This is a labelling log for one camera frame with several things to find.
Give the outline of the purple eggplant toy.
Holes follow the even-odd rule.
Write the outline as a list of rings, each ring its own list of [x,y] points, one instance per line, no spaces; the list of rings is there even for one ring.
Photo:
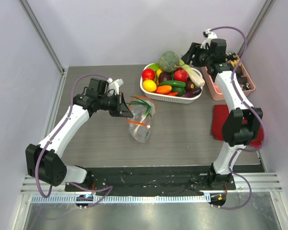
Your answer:
[[[201,87],[195,87],[195,88],[187,91],[185,94],[183,94],[182,97],[193,98],[193,97],[198,96],[201,92],[202,92],[202,88]]]

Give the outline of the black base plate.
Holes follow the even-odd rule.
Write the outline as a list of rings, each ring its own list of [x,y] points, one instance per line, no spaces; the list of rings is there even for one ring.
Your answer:
[[[208,166],[147,166],[87,168],[81,187],[98,190],[112,186],[110,196],[201,196],[204,191],[232,191],[234,178],[213,176]]]

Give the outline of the yellow lemon toy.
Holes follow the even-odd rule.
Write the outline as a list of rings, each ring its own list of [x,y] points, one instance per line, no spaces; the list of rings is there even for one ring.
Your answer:
[[[157,85],[153,80],[147,79],[142,83],[142,87],[147,92],[154,92],[157,89]]]

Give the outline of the red folded cloth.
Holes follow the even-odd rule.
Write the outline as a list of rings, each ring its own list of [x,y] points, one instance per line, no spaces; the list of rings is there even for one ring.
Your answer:
[[[219,141],[224,141],[222,137],[222,126],[229,115],[228,106],[226,104],[218,104],[214,106],[213,109],[213,119],[211,134],[214,139]],[[250,142],[250,146],[259,148],[264,140],[263,129],[260,127],[256,139]]]

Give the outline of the green lime toy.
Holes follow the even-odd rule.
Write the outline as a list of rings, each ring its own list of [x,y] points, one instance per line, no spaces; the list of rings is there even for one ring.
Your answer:
[[[148,68],[148,69],[152,69],[153,71],[157,71],[158,69],[160,69],[158,63],[152,63],[152,64],[150,64],[147,68]]]

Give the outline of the white plastic basket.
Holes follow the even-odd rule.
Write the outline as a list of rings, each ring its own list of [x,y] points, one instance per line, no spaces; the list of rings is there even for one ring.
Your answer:
[[[158,84],[159,84],[159,82],[158,82],[158,77],[159,77],[159,74],[161,73],[161,72],[164,72],[164,71],[162,71],[161,69],[158,69],[157,71],[155,71],[155,74],[156,74],[156,77],[155,77],[155,79],[154,79],[154,82],[156,83],[156,85],[158,86]],[[170,74],[171,74],[171,76],[172,76],[172,80],[174,80],[174,72],[169,72]],[[190,104],[190,103],[192,103],[194,100],[196,100],[196,99],[198,99],[200,96],[201,96],[201,94],[202,94],[202,92],[198,95],[198,96],[196,96],[196,97],[193,97],[193,98],[185,98],[185,97],[182,97],[182,96],[180,96],[180,97],[177,97],[176,96],[176,93],[174,93],[174,92],[169,92],[169,93],[167,93],[167,94],[158,94],[158,93],[155,93],[155,91],[154,92],[147,92],[147,91],[145,91],[144,89],[143,89],[143,87],[142,87],[142,83],[143,83],[143,79],[142,79],[142,77],[140,77],[140,88],[141,88],[141,90],[144,92],[144,94],[145,94],[145,96],[146,97],[148,97],[148,98],[150,98],[150,99],[154,99],[154,100],[159,100],[159,101],[166,101],[166,102],[172,102],[172,103],[179,103],[179,104]],[[189,76],[188,76],[188,79],[187,79],[187,81],[186,81],[186,87],[185,87],[185,89],[186,89],[186,92],[187,91],[189,91],[189,90],[191,90],[191,89],[193,89],[193,88],[195,88],[195,87],[197,87],[192,81],[191,81],[191,79],[189,78]]]

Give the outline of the green cucumber toy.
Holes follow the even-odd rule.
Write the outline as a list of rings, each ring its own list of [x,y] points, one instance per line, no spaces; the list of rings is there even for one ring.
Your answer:
[[[185,88],[186,87],[186,82],[183,81],[178,81],[178,80],[168,80],[168,81],[163,81],[158,84],[158,86],[164,86],[164,85],[169,85],[172,87],[179,87],[179,88]]]

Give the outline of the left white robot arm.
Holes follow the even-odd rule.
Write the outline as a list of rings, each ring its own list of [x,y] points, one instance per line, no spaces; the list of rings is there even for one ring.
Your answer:
[[[82,93],[73,93],[66,114],[54,129],[37,145],[26,148],[29,176],[51,186],[76,183],[80,190],[88,191],[93,184],[90,172],[80,166],[65,165],[61,158],[79,128],[99,110],[109,112],[112,117],[133,117],[120,91],[122,84],[122,79],[102,80],[92,75]]]

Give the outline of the white corn toy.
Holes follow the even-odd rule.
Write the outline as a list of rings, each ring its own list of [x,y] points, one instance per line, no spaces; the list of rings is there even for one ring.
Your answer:
[[[180,59],[180,67],[187,72],[191,81],[198,87],[203,87],[205,81],[195,70],[193,70],[189,65],[187,65],[182,59]]]

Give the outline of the orange carrot toy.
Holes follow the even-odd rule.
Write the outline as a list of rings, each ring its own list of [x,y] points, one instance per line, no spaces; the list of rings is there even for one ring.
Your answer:
[[[162,86],[157,86],[155,93],[167,94],[171,91],[172,91],[172,87],[170,85],[162,85]]]

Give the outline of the red apple toy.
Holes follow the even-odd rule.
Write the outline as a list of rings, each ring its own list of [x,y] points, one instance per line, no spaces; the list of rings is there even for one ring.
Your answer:
[[[145,80],[154,80],[156,77],[155,72],[152,69],[144,69],[142,72],[142,79]]]

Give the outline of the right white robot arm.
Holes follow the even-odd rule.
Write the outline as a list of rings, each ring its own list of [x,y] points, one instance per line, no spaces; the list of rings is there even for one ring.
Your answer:
[[[263,117],[262,109],[255,108],[242,91],[234,66],[226,61],[226,48],[224,39],[213,38],[205,45],[192,43],[182,56],[185,64],[206,68],[228,106],[229,114],[222,126],[224,142],[207,173],[206,183],[212,189],[230,183],[232,167],[239,154],[257,137]]]

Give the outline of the green melon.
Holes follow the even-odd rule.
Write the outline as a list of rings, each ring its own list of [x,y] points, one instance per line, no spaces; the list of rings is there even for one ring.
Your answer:
[[[173,51],[163,53],[159,59],[159,67],[165,72],[174,72],[180,66],[180,58]]]

